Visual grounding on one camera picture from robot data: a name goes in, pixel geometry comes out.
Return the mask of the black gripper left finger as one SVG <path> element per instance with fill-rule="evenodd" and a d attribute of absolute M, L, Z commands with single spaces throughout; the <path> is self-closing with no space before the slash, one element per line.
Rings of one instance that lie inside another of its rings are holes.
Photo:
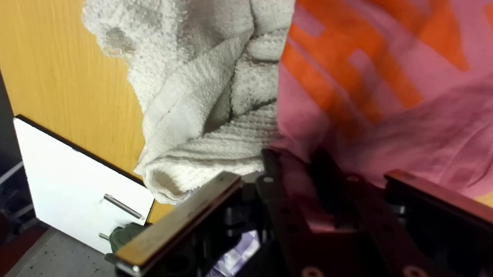
<path fill-rule="evenodd" d="M 295 196 L 311 185 L 304 165 L 272 150 L 263 150 L 261 160 L 264 173 L 257 179 L 257 194 L 289 277 L 329 277 L 321 240 L 311 231 Z"/>

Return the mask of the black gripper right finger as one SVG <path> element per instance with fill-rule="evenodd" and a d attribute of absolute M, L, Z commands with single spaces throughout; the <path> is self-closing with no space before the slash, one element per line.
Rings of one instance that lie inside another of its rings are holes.
<path fill-rule="evenodd" d="M 358 227 L 369 236 L 384 271 L 391 277 L 451 277 L 451 273 L 426 259 L 401 223 L 360 176 L 343 174 L 332 159 L 318 151 L 314 165 L 327 173 L 338 205 L 348 203 Z"/>

